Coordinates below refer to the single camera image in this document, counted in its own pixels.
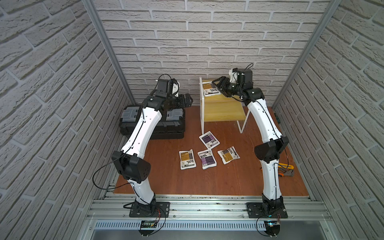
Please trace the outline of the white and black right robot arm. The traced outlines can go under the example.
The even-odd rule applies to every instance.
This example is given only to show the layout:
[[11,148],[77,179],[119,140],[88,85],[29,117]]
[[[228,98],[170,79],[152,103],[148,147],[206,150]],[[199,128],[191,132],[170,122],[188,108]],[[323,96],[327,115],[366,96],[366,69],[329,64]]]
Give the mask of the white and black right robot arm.
[[220,77],[212,84],[227,98],[238,96],[254,117],[263,143],[254,148],[256,157],[260,160],[263,171],[263,202],[261,209],[264,214],[272,215],[284,208],[284,200],[279,184],[279,158],[289,143],[275,125],[268,110],[265,96],[260,88],[241,81],[230,81],[228,77]]

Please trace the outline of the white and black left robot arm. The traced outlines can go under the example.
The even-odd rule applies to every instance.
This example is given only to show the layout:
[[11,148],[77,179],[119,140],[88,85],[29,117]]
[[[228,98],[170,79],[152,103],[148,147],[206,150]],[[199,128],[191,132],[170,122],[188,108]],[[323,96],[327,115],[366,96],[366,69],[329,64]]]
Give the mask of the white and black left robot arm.
[[132,186],[136,195],[135,204],[143,208],[155,206],[155,193],[148,180],[151,164],[144,160],[147,145],[163,115],[174,109],[191,107],[193,101],[190,94],[155,93],[147,96],[129,140],[120,151],[113,153],[111,162],[93,173],[94,186],[100,190],[104,189],[96,184],[95,176],[101,169],[114,164],[118,173]]

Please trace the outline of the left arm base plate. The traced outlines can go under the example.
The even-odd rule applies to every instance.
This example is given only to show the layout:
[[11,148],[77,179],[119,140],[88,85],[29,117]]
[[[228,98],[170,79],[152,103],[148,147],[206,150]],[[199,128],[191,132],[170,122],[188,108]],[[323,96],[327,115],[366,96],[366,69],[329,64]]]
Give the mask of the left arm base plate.
[[144,205],[135,201],[130,208],[130,218],[167,218],[170,211],[170,202],[156,202]]

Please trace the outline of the yellow coffee bag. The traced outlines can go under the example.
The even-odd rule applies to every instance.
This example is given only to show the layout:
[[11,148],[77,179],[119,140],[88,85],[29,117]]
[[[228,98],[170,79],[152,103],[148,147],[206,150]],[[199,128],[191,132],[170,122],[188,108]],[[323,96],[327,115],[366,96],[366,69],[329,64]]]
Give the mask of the yellow coffee bag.
[[197,166],[193,149],[190,149],[189,151],[179,151],[179,156],[181,170],[192,169]]
[[221,92],[217,89],[217,87],[212,82],[204,82],[202,84],[203,94],[205,97],[211,97],[220,95]]
[[237,153],[235,147],[230,147],[225,150],[220,150],[218,151],[218,154],[221,157],[224,165],[229,164],[233,160],[240,159],[240,156]]

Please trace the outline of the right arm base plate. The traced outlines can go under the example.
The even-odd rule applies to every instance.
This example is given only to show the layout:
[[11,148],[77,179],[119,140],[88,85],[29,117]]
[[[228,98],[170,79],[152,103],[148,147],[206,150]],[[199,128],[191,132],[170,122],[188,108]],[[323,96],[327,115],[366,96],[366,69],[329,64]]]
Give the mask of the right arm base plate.
[[287,219],[288,213],[284,204],[272,203],[246,203],[247,213],[250,219],[272,218]]

